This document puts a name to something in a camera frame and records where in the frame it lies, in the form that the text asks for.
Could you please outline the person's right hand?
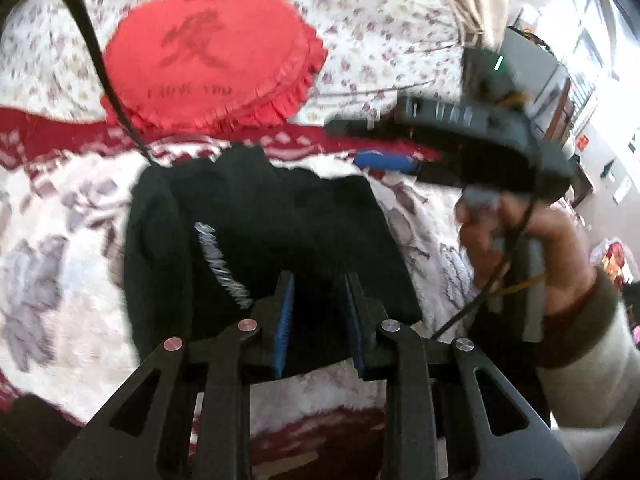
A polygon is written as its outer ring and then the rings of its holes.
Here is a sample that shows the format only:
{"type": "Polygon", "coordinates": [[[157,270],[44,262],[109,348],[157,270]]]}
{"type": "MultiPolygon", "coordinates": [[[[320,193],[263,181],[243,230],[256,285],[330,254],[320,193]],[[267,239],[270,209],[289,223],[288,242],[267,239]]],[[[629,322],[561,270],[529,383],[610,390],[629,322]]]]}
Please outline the person's right hand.
{"type": "MultiPolygon", "coordinates": [[[[494,246],[494,235],[516,228],[525,213],[526,206],[509,194],[501,196],[498,209],[489,212],[475,212],[465,200],[458,201],[460,243],[472,264],[476,286],[486,286],[494,272],[506,273],[500,262],[502,252],[494,246]]],[[[528,220],[526,234],[539,240],[544,251],[546,315],[576,307],[591,292],[598,274],[589,264],[587,247],[573,221],[562,211],[538,204],[528,220]]]]}

